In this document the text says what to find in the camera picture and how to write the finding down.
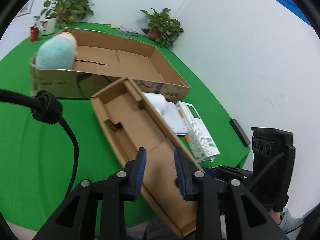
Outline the person's grey sleeve forearm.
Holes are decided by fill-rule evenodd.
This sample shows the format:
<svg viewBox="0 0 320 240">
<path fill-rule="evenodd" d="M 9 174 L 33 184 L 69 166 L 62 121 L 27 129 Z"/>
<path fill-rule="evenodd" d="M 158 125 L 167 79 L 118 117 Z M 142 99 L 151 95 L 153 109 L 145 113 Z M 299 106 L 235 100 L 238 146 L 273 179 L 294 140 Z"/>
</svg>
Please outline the person's grey sleeve forearm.
<svg viewBox="0 0 320 240">
<path fill-rule="evenodd" d="M 285 233 L 287 233 L 290 230 L 293 230 L 294 228 L 297 228 L 298 226 L 302 225 L 303 219 L 314 209 L 315 207 L 310 209 L 308 212 L 304 214 L 302 218 L 292 217 L 288 208 L 283 208 L 283 211 L 280 212 L 271 209 L 268 213 L 273 218 L 273 220 L 280 226 L 280 228 Z"/>
</svg>

